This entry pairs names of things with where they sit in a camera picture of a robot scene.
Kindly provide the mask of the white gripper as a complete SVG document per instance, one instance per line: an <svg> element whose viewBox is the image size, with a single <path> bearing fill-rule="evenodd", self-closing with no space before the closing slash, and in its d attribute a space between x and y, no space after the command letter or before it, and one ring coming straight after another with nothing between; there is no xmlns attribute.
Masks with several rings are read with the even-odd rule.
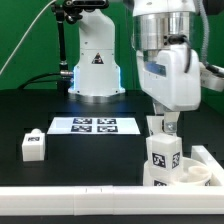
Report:
<svg viewBox="0 0 224 224"><path fill-rule="evenodd" d="M191 111L201 101L199 58L191 50L190 67L185 72L187 47L172 45L161 50L155 61L145 61L141 51L136 52L141 89L171 111ZM163 131L175 135L179 112L165 112Z"/></svg>

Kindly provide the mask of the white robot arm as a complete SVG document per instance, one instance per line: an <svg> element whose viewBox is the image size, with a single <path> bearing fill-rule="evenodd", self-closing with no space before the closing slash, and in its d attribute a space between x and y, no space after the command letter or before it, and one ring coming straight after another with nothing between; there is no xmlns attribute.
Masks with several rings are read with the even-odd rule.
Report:
<svg viewBox="0 0 224 224"><path fill-rule="evenodd" d="M132 0L133 47L141 89L163 116L163 131L174 133L182 111L198 108L202 86L219 89L224 68L207 62L190 46L190 16L200 14L209 34L202 0ZM80 22L80 59L71 92L90 101L122 93L120 69L114 61L114 25L100 10L84 10Z"/></svg>

